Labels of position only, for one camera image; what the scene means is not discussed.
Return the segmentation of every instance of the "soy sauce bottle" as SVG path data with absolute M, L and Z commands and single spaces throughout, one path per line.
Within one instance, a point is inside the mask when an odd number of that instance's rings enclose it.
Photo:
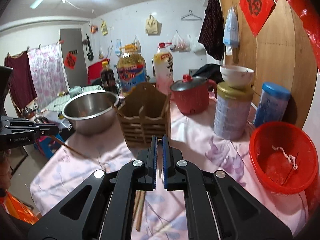
M 105 91 L 113 92 L 119 95 L 116 86 L 115 75 L 113 73 L 113 70 L 109 68 L 109 62 L 107 60 L 102 62 L 102 70 L 100 72 L 100 76 L 103 89 Z

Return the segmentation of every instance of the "red plastic basket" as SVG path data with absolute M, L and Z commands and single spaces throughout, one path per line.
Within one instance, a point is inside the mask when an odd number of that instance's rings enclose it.
M 297 170 L 281 150 L 296 158 Z M 285 122 L 268 122 L 257 128 L 249 146 L 250 158 L 260 183 L 270 191 L 295 194 L 308 188 L 318 173 L 318 156 L 309 136 Z

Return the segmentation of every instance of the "gray door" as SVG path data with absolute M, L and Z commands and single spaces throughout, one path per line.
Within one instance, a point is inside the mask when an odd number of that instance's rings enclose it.
M 63 60 L 69 52 L 76 56 L 74 69 L 65 66 L 69 87 L 86 86 L 88 84 L 87 67 L 84 60 L 81 29 L 60 29 L 60 40 Z

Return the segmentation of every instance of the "stainless steel bowl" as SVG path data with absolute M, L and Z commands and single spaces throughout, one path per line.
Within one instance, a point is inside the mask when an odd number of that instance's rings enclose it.
M 92 135 L 108 129 L 116 118 L 108 99 L 115 106 L 119 103 L 117 94 L 104 90 L 90 91 L 72 98 L 66 103 L 62 114 L 73 128 L 83 134 Z

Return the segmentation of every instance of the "floral curtain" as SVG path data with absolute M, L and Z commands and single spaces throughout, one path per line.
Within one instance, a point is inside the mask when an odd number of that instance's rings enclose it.
M 37 103 L 39 109 L 43 109 L 57 98 L 60 91 L 67 89 L 59 45 L 32 49 L 28 56 L 33 84 L 38 95 Z

